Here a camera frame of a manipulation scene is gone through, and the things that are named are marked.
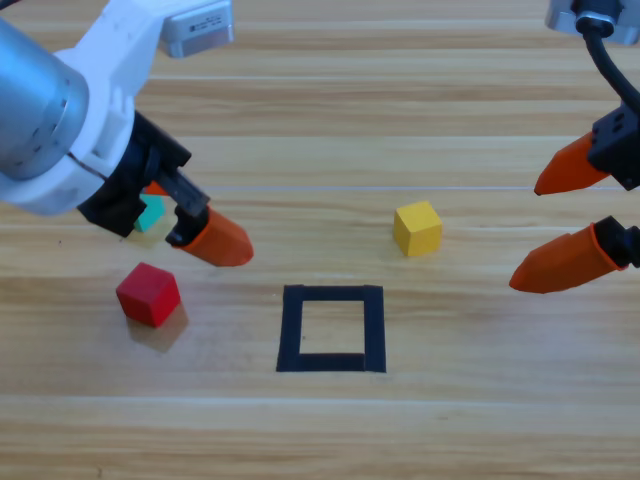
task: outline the black cable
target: black cable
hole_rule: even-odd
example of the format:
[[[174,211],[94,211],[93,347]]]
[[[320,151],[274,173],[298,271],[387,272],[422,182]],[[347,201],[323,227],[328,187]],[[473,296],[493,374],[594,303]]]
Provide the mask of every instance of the black cable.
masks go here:
[[[640,115],[640,92],[631,85],[624,74],[616,67],[609,56],[602,40],[602,32],[597,27],[587,28],[583,33],[587,50],[602,76],[609,82],[611,88],[620,96],[636,114]]]
[[[10,7],[14,3],[18,3],[20,0],[0,0],[0,10],[4,10],[7,7]]]

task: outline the black square outline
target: black square outline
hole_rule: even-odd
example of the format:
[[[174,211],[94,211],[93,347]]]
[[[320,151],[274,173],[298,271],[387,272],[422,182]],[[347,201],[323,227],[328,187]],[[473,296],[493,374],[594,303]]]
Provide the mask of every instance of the black square outline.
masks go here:
[[[364,353],[300,353],[304,302],[363,302]],[[285,285],[277,372],[386,373],[382,287]]]

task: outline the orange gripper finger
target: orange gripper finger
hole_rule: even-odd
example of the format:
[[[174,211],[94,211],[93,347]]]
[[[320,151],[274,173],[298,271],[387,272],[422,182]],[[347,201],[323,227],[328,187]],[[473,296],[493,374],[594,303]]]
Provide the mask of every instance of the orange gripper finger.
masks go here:
[[[165,192],[164,189],[155,181],[151,182],[151,185],[144,189],[144,193],[146,195],[163,195],[165,197],[169,196],[169,194]]]
[[[614,270],[624,270],[598,244],[594,224],[533,250],[509,285],[529,293],[550,293],[584,285]]]
[[[247,232],[210,207],[209,221],[186,247],[174,247],[216,267],[239,267],[253,258],[253,246]]]
[[[593,133],[589,132],[558,151],[534,188],[538,195],[570,192],[590,187],[609,176],[589,163]]]

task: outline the table surface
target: table surface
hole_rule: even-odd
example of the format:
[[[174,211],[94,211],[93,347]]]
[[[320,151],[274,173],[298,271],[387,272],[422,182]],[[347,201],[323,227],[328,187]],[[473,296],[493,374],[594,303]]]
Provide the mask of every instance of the table surface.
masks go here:
[[[97,0],[3,12],[72,46]],[[77,213],[0,207],[0,477],[631,480],[640,477],[640,277],[563,294],[508,282],[526,254],[633,193],[538,198],[554,152],[617,99],[546,1],[237,0],[237,42],[158,54],[139,110],[255,259],[215,269]],[[637,53],[613,55],[640,80]],[[442,248],[407,259],[394,210],[428,200]],[[140,261],[183,305],[160,330],[115,296]],[[386,374],[277,373],[287,284],[381,285]],[[361,352],[362,306],[305,307],[302,351]]]

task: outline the yellow cube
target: yellow cube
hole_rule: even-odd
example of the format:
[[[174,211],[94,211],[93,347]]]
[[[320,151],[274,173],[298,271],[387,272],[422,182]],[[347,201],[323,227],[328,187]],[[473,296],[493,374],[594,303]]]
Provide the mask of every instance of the yellow cube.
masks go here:
[[[396,210],[393,236],[407,257],[435,252],[442,239],[442,220],[429,202],[419,202]]]

